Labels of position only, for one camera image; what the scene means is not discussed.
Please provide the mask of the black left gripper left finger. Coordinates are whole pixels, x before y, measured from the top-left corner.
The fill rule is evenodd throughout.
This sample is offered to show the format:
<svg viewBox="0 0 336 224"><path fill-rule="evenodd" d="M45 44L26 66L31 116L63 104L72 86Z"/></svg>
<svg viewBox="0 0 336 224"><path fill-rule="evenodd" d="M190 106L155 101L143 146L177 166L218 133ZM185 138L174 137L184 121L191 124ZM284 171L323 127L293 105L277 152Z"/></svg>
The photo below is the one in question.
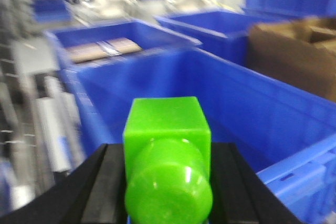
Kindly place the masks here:
<svg viewBox="0 0 336 224"><path fill-rule="evenodd" d="M127 223L122 144L102 144L68 177L1 223Z"/></svg>

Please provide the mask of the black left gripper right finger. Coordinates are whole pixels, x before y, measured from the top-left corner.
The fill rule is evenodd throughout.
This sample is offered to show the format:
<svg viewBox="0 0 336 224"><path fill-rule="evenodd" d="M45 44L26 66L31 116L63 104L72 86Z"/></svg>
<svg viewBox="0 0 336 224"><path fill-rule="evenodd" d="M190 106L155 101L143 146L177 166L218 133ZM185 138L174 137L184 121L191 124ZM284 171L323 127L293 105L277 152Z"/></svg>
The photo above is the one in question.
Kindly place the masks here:
<svg viewBox="0 0 336 224"><path fill-rule="evenodd" d="M212 143L210 223L300 223L258 178L233 143Z"/></svg>

